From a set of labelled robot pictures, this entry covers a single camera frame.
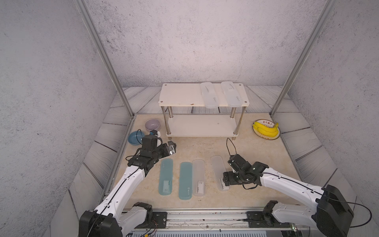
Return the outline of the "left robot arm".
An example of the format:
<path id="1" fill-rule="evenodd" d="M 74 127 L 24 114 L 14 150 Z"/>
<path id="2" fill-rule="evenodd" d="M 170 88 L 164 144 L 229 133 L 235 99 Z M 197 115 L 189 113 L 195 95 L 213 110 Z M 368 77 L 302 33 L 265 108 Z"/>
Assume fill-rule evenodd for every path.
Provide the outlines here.
<path id="1" fill-rule="evenodd" d="M 176 153 L 173 141 L 163 143 L 157 135 L 142 138 L 142 146 L 128 161 L 127 168 L 109 195 L 93 210 L 85 211 L 79 220 L 80 237 L 125 237 L 137 227 L 153 228 L 152 205 L 137 202 L 123 213 L 138 185 L 162 158 Z"/>

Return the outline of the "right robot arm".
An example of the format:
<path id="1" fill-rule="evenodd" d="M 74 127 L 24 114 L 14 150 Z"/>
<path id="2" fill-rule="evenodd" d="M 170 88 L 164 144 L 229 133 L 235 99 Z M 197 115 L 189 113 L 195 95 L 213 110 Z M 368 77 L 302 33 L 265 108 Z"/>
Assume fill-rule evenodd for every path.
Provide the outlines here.
<path id="1" fill-rule="evenodd" d="M 232 171 L 223 173 L 226 186 L 263 186 L 277 190 L 301 203 L 290 205 L 270 201 L 264 209 L 267 219 L 317 228 L 327 237 L 348 235 L 354 213 L 338 188 L 301 182 L 261 162 L 251 165 L 239 154 L 231 156 L 228 163 Z"/>

